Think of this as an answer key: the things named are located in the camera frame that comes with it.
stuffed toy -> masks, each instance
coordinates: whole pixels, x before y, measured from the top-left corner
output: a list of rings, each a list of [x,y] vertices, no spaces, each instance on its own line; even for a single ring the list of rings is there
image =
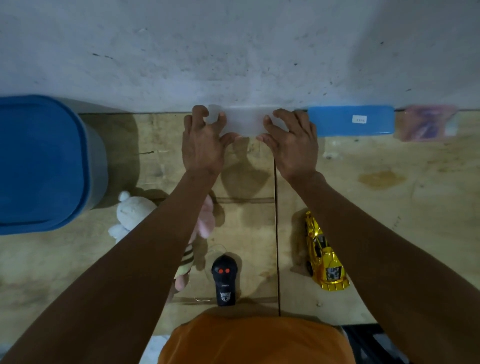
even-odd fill
[[[130,196],[127,191],[122,191],[119,195],[119,205],[117,207],[117,219],[120,224],[112,226],[108,233],[116,239],[115,243],[122,240],[135,226],[137,226],[145,217],[147,217],[156,205],[145,197]],[[187,248],[183,254],[180,267],[175,273],[174,286],[177,291],[185,288],[188,281],[188,274],[193,265],[193,249],[192,242],[197,237],[197,234],[206,239],[210,236],[215,227],[215,218],[213,216],[213,201],[207,195],[200,215],[193,229]]]

white label sticker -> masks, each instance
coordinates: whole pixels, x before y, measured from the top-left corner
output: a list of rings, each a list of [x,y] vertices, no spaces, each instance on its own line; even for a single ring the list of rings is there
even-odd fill
[[[367,123],[367,115],[353,115],[352,122],[356,124],[366,124]]]

person's left arm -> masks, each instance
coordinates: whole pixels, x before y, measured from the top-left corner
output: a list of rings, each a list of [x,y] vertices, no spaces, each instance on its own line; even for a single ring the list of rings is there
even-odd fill
[[[202,204],[223,167],[227,119],[185,117],[186,172],[171,195],[73,282],[27,329],[2,364],[140,361],[162,313]]]

hand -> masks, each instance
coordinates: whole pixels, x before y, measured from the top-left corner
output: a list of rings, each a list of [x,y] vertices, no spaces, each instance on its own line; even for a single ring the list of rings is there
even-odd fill
[[[223,168],[225,148],[240,136],[237,133],[227,133],[220,138],[219,135],[227,124],[224,112],[219,112],[217,121],[212,124],[205,124],[204,118],[207,116],[207,108],[197,105],[193,107],[192,115],[183,119],[183,165],[187,171],[206,170],[218,176]]]
[[[318,158],[317,128],[304,111],[294,112],[277,109],[273,115],[282,119],[288,132],[273,125],[268,115],[264,117],[264,127],[268,133],[257,139],[272,150],[276,167],[289,183],[300,176],[315,173]]]

person's right arm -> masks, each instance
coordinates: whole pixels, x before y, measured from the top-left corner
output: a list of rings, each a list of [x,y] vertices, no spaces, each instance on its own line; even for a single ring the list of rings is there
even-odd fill
[[[264,119],[257,138],[312,211],[360,297],[414,363],[478,363],[480,291],[430,254],[382,225],[315,170],[315,126],[303,111],[276,110],[289,132]]]

